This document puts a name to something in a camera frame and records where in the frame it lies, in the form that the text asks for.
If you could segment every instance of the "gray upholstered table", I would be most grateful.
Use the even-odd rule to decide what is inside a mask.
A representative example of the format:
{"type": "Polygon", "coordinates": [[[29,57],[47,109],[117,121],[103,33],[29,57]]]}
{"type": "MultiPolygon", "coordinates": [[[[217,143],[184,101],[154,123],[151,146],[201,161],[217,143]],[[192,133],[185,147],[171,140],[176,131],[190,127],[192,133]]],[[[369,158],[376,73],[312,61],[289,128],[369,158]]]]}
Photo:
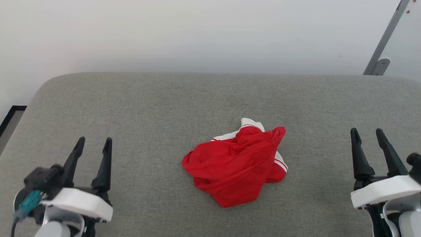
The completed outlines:
{"type": "MultiPolygon", "coordinates": [[[[352,207],[349,131],[357,127],[370,164],[386,173],[375,129],[405,158],[421,151],[421,85],[399,78],[323,75],[79,73],[45,83],[0,157],[0,236],[12,203],[36,166],[63,164],[86,137],[75,183],[96,176],[113,138],[113,220],[97,236],[370,236],[352,207]],[[193,186],[181,166],[197,144],[248,117],[285,126],[279,151],[287,177],[257,201],[228,209],[193,186]]],[[[33,236],[33,220],[17,237],[33,236]]]]}

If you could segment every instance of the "white stripe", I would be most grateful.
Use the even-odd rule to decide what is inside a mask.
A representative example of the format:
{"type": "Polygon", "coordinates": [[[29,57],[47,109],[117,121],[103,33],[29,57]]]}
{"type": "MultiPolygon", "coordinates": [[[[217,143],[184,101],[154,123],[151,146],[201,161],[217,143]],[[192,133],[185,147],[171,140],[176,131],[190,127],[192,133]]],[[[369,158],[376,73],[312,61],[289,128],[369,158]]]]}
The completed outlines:
{"type": "Polygon", "coordinates": [[[287,171],[288,171],[288,166],[287,166],[287,164],[285,164],[284,159],[282,159],[282,156],[281,156],[281,154],[279,154],[279,152],[278,152],[278,151],[275,153],[275,160],[278,160],[278,161],[280,161],[281,163],[283,163],[283,164],[284,164],[284,166],[287,168],[287,171]]]}
{"type": "Polygon", "coordinates": [[[228,134],[225,134],[225,135],[214,137],[213,139],[215,139],[215,140],[227,140],[227,139],[231,139],[231,138],[234,138],[235,135],[237,135],[238,132],[239,131],[231,132],[231,133],[228,133],[228,134]]]}
{"type": "Polygon", "coordinates": [[[264,127],[261,123],[255,122],[252,119],[249,118],[242,118],[241,119],[241,127],[245,127],[246,125],[253,125],[255,127],[258,127],[262,132],[264,132],[264,127]]]}
{"type": "Polygon", "coordinates": [[[240,129],[242,129],[243,127],[255,127],[255,128],[258,128],[260,131],[262,131],[262,129],[261,128],[259,128],[258,126],[254,126],[254,125],[251,125],[251,124],[246,124],[246,125],[243,125],[243,126],[241,126],[241,128],[240,129]]]}
{"type": "Polygon", "coordinates": [[[284,166],[284,164],[282,164],[281,162],[279,162],[278,160],[275,160],[275,164],[281,166],[281,168],[283,170],[285,170],[285,173],[288,171],[287,167],[284,166]]]}
{"type": "Polygon", "coordinates": [[[287,166],[287,164],[285,164],[285,161],[284,160],[280,161],[280,160],[278,160],[278,159],[275,158],[275,161],[281,162],[281,164],[283,164],[284,167],[287,168],[287,171],[288,171],[288,166],[287,166]]]}

